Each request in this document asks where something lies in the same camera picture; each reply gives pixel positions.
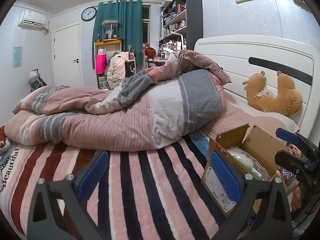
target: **red cloth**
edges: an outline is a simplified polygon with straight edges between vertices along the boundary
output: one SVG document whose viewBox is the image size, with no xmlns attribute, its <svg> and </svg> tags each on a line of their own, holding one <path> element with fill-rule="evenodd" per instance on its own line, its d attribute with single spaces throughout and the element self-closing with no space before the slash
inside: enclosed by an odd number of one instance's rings
<svg viewBox="0 0 320 240">
<path fill-rule="evenodd" d="M 0 127 L 0 148 L 3 148 L 5 146 L 5 141 L 7 137 L 4 133 L 4 126 Z"/>
</svg>

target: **poster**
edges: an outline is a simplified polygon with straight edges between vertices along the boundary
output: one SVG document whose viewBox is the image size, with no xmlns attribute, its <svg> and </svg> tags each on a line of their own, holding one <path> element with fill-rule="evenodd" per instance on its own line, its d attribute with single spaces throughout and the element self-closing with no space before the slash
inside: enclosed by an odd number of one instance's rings
<svg viewBox="0 0 320 240">
<path fill-rule="evenodd" d="M 13 47 L 13 68 L 22 66 L 22 47 Z"/>
</svg>

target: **fleece blanket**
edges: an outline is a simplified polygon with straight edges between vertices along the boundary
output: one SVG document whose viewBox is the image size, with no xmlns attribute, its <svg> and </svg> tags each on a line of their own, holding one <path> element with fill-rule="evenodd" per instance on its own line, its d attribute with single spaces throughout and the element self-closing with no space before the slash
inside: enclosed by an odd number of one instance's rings
<svg viewBox="0 0 320 240">
<path fill-rule="evenodd" d="M 112 91 L 35 90 L 17 104 L 5 133 L 24 145 L 52 141 L 84 149 L 159 149 L 218 116 L 225 106 L 222 86 L 228 82 L 214 61 L 182 51 L 171 54 L 164 66 L 124 79 Z"/>
<path fill-rule="evenodd" d="M 199 132 L 193 134 L 159 150 L 109 153 L 107 171 L 83 203 L 107 239 L 209 240 L 219 230 L 225 218 L 201 184 L 206 158 L 195 145 L 207 154 L 209 143 Z M 5 188 L 0 193 L 0 209 L 10 225 L 26 235 L 37 180 L 76 174 L 95 152 L 63 143 L 13 143 L 1 166 Z M 77 236 L 64 203 L 59 206 L 68 230 Z"/>
</svg>

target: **orange plush toy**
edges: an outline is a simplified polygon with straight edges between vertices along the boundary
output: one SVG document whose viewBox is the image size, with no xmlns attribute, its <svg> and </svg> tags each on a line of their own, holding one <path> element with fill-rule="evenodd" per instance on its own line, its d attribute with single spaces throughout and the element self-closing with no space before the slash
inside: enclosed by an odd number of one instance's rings
<svg viewBox="0 0 320 240">
<path fill-rule="evenodd" d="M 263 112 L 298 114 L 302 106 L 302 95 L 295 89 L 293 79 L 278 71 L 278 95 L 276 97 L 259 96 L 258 94 L 265 87 L 264 75 L 264 71 L 261 71 L 243 82 L 243 85 L 247 84 L 248 105 Z"/>
</svg>

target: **blue clamp pad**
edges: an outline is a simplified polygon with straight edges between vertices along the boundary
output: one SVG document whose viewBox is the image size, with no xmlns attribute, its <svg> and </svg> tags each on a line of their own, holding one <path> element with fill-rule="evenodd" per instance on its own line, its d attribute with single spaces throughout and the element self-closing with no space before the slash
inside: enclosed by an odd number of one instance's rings
<svg viewBox="0 0 320 240">
<path fill-rule="evenodd" d="M 89 200 L 96 185 L 98 184 L 104 172 L 108 168 L 108 165 L 109 165 L 108 152 L 103 151 L 100 153 L 100 156 L 98 156 L 98 158 L 94 161 L 94 163 L 88 169 L 83 179 L 79 182 L 77 197 L 80 202 Z"/>
<path fill-rule="evenodd" d="M 291 144 L 294 144 L 294 145 L 297 145 L 299 144 L 299 139 L 298 139 L 298 136 L 293 134 L 293 133 L 290 133 L 282 128 L 278 128 L 276 130 L 276 136 L 288 143 L 291 143 Z"/>
<path fill-rule="evenodd" d="M 210 156 L 210 165 L 214 173 L 217 175 L 229 199 L 239 203 L 241 200 L 240 184 L 224 160 L 215 151 Z"/>
</svg>

